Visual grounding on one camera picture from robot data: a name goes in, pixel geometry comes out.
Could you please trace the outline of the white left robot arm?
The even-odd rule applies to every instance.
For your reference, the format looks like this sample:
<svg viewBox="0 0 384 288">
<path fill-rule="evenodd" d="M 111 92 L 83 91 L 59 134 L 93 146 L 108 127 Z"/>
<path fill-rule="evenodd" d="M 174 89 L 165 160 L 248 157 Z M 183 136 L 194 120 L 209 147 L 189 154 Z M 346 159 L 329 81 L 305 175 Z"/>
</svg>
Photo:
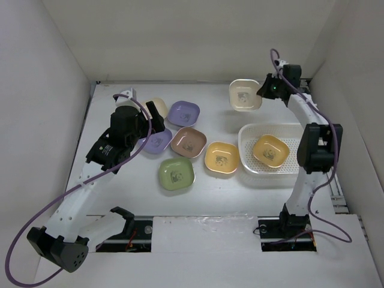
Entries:
<svg viewBox="0 0 384 288">
<path fill-rule="evenodd" d="M 120 168 L 138 155 L 151 135 L 164 130 L 164 119 L 153 101 L 141 105 L 130 98 L 127 105 L 118 106 L 110 116 L 109 128 L 87 153 L 76 186 L 60 198 L 61 204 L 43 227 L 32 227 L 28 232 L 35 251 L 72 273 L 103 241 L 115 235 L 129 237 L 134 215 L 119 206 L 92 224 L 85 224 L 85 220 Z"/>
</svg>

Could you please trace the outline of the beige panda plate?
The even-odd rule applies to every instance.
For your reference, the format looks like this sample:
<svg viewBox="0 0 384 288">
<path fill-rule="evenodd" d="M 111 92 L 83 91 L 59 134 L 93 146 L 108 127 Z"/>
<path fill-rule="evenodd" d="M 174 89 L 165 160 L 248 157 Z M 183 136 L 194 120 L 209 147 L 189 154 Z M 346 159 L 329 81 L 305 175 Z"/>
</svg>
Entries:
<svg viewBox="0 0 384 288">
<path fill-rule="evenodd" d="M 238 112 L 258 110 L 262 105 L 262 97 L 257 95 L 260 88 L 253 79 L 236 79 L 229 85 L 229 103 Z"/>
</svg>

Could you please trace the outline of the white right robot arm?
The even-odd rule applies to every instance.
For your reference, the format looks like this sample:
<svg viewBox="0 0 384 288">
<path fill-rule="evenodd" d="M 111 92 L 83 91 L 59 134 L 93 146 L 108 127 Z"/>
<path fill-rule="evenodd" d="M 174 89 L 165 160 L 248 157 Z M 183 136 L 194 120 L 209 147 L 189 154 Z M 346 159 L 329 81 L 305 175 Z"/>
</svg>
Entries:
<svg viewBox="0 0 384 288">
<path fill-rule="evenodd" d="M 316 107 L 310 94 L 300 90 L 299 65 L 282 60 L 272 63 L 275 72 L 267 74 L 257 95 L 266 99 L 281 99 L 304 129 L 296 153 L 298 177 L 274 225 L 277 235 L 272 237 L 272 244 L 278 245 L 311 233 L 306 228 L 310 217 L 315 216 L 311 204 L 315 194 L 334 178 L 343 128 L 332 123 Z"/>
</svg>

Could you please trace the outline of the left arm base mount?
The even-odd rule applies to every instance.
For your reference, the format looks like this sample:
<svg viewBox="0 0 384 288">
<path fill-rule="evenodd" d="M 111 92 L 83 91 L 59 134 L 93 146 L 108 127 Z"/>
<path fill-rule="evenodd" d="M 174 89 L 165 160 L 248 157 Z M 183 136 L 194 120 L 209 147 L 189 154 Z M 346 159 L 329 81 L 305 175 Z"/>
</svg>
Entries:
<svg viewBox="0 0 384 288">
<path fill-rule="evenodd" d="M 124 226 L 120 233 L 109 237 L 96 246 L 96 252 L 126 252 L 150 253 L 152 244 L 153 217 L 135 216 L 133 213 L 115 207 L 110 210 L 113 215 L 120 215 L 124 219 Z"/>
</svg>

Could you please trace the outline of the yellow panda plate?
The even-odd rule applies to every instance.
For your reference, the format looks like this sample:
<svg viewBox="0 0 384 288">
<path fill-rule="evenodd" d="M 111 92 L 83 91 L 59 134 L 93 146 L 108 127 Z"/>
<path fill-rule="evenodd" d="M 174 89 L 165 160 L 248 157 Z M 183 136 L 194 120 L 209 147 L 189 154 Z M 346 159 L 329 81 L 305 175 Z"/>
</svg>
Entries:
<svg viewBox="0 0 384 288">
<path fill-rule="evenodd" d="M 236 145 L 224 142 L 212 142 L 208 145 L 205 166 L 210 171 L 229 175 L 237 170 L 239 162 L 239 150 Z"/>
<path fill-rule="evenodd" d="M 289 147 L 273 135 L 262 135 L 253 146 L 253 156 L 271 168 L 281 167 L 290 154 Z"/>
</svg>

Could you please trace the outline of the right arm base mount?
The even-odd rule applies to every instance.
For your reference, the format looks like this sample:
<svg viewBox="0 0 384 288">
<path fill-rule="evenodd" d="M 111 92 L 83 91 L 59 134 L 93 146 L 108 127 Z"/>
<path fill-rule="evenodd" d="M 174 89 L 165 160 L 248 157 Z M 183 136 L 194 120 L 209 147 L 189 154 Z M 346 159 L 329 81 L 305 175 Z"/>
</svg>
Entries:
<svg viewBox="0 0 384 288">
<path fill-rule="evenodd" d="M 313 234 L 304 231 L 297 227 L 284 231 L 278 217 L 259 217 L 253 234 L 260 238 L 263 252 L 316 252 Z"/>
</svg>

